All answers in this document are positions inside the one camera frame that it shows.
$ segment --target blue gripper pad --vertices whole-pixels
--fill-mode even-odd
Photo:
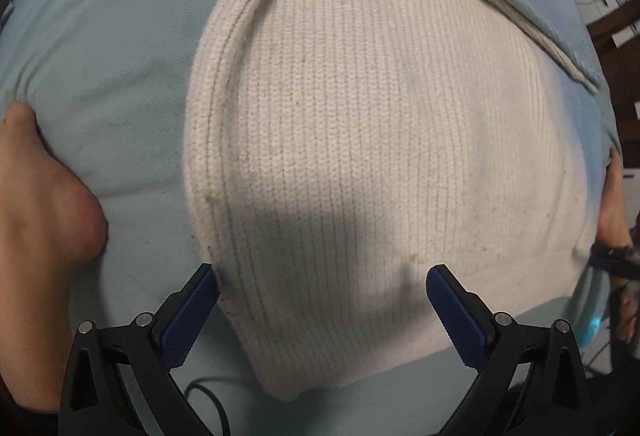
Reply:
[[[469,294],[445,265],[427,273],[427,296],[465,366],[480,372],[488,361],[487,336],[465,305]]]
[[[156,327],[161,331],[158,357],[165,371],[183,365],[219,296],[216,276],[210,265],[203,264],[181,291],[162,304]]]

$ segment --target metal screw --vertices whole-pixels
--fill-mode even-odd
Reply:
[[[84,321],[78,326],[78,331],[82,334],[89,333],[91,331],[91,328],[93,327],[94,323],[92,323],[91,321]]]
[[[556,322],[556,328],[558,328],[558,331],[561,331],[562,333],[569,333],[571,326],[569,326],[567,321],[560,320]]]
[[[508,326],[511,324],[511,316],[508,313],[497,313],[495,314],[495,321],[500,324],[500,326]]]
[[[141,313],[136,317],[136,324],[141,327],[149,326],[149,324],[151,324],[151,321],[153,319],[154,319],[154,316],[151,315],[150,313]]]

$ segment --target ribbed knit fabric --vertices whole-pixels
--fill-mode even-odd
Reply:
[[[186,194],[266,392],[445,348],[438,263],[514,315],[571,293],[597,210],[550,55],[485,0],[219,0]]]

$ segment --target light blue cloth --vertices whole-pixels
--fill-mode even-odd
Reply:
[[[562,9],[541,1],[532,4],[536,12],[564,18]],[[200,264],[182,192],[182,123],[191,60],[215,3],[14,1],[0,34],[0,100],[36,109],[53,153],[100,199],[110,224],[104,257],[74,283],[73,325],[87,318],[102,326],[126,324],[142,311],[155,311]],[[567,5],[571,1],[556,2]],[[571,38],[576,33],[570,31]],[[576,55],[593,61],[580,48]],[[594,99],[571,81],[566,92],[575,137],[586,150],[590,197],[597,199],[604,174],[600,145],[617,142],[608,95]],[[596,125],[601,109],[604,136]],[[549,325],[565,303],[553,301],[523,318]],[[201,376],[229,379],[206,385],[225,405],[234,436],[429,434],[452,413],[474,375],[450,349],[284,405],[260,392],[219,310],[187,363],[174,371],[182,387]],[[209,401],[195,392],[193,405],[219,434]],[[150,434],[158,434],[141,399],[136,406]]]

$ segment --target white garment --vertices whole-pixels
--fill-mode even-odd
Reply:
[[[594,89],[508,8],[219,0],[191,76],[186,194],[269,394],[445,348],[433,265],[514,315],[571,293],[597,210],[550,56]]]

